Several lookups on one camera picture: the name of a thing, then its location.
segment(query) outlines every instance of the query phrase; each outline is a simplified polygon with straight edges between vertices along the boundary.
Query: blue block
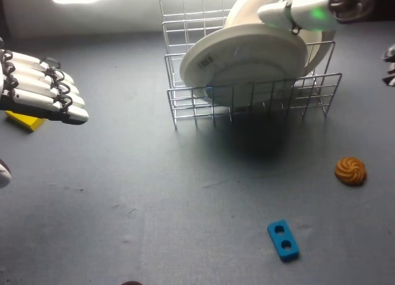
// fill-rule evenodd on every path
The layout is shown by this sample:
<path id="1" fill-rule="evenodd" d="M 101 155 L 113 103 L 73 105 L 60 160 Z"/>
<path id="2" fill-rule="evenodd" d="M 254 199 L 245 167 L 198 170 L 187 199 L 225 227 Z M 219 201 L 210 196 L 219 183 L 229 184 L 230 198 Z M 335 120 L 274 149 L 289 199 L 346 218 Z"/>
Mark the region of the blue block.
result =
<path id="1" fill-rule="evenodd" d="M 276 247 L 278 256 L 283 262 L 289 262 L 299 256 L 299 247 L 285 220 L 269 224 L 267 231 Z"/>

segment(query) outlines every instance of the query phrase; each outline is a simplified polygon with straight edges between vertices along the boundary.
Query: yellow block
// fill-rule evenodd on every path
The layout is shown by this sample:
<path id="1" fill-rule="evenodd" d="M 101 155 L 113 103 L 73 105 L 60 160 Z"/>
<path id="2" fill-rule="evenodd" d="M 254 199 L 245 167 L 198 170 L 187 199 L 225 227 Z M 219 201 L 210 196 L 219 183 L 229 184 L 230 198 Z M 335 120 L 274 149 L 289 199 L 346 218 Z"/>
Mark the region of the yellow block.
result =
<path id="1" fill-rule="evenodd" d="M 11 111 L 6 111 L 6 115 L 13 121 L 20 125 L 28 128 L 29 130 L 35 131 L 45 121 L 43 118 L 29 117 L 23 114 L 15 114 Z"/>

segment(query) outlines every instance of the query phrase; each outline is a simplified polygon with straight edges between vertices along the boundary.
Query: hole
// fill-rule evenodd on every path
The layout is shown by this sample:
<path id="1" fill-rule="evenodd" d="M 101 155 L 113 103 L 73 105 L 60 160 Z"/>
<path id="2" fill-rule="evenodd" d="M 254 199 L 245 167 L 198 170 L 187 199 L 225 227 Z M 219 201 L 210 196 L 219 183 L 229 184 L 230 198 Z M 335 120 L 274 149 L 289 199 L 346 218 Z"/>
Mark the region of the hole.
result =
<path id="1" fill-rule="evenodd" d="M 274 228 L 274 232 L 276 234 L 283 234 L 284 233 L 284 226 L 278 225 Z"/>
<path id="2" fill-rule="evenodd" d="M 287 240 L 281 242 L 281 246 L 284 250 L 291 250 L 291 242 Z"/>

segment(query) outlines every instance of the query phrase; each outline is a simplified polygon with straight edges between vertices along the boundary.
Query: white wall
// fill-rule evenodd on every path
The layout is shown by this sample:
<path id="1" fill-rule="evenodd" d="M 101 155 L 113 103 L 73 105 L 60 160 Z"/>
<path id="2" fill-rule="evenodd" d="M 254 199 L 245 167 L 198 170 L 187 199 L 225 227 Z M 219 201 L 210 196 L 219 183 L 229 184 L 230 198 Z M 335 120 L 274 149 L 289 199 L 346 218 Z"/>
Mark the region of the white wall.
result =
<path id="1" fill-rule="evenodd" d="M 3 0 L 11 35 L 84 35 L 160 31 L 159 0 L 102 0 L 58 4 L 53 0 Z"/>

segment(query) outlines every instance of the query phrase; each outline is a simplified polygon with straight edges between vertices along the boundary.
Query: metal wire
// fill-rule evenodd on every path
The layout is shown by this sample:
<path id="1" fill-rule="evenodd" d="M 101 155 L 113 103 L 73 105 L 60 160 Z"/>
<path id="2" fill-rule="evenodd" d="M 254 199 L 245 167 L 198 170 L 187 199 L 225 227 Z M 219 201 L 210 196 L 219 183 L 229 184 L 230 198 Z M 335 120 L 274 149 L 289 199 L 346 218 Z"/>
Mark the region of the metal wire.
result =
<path id="1" fill-rule="evenodd" d="M 328 68 L 335 49 L 334 41 L 321 43 L 309 43 L 307 49 L 310 52 L 308 64 L 311 61 L 313 48 L 329 44 L 330 51 L 327 59 L 322 62 L 323 73 L 311 74 L 294 79 L 286 79 L 273 82 L 252 82 L 243 85 L 244 89 L 251 90 L 251 98 L 244 107 L 235 106 L 235 92 L 238 85 L 214 86 L 210 88 L 186 87 L 180 77 L 180 64 L 188 50 L 201 38 L 223 28 L 227 15 L 236 0 L 160 0 L 160 9 L 163 17 L 163 32 L 167 55 L 165 65 L 167 69 L 169 89 L 167 90 L 168 104 L 172 113 L 173 124 L 177 129 L 178 120 L 193 119 L 196 126 L 199 118 L 212 118 L 215 126 L 217 117 L 229 117 L 232 122 L 235 115 L 251 114 L 260 85 L 271 86 L 267 89 L 270 95 L 268 101 L 262 102 L 265 115 L 274 111 L 282 111 L 285 118 L 290 110 L 300 111 L 302 118 L 313 107 L 321 108 L 324 116 L 333 102 L 342 78 L 341 73 L 328 74 Z M 203 89 L 207 96 L 197 96 L 195 93 Z M 227 89 L 231 96 L 231 107 L 222 107 L 214 102 L 216 90 Z"/>

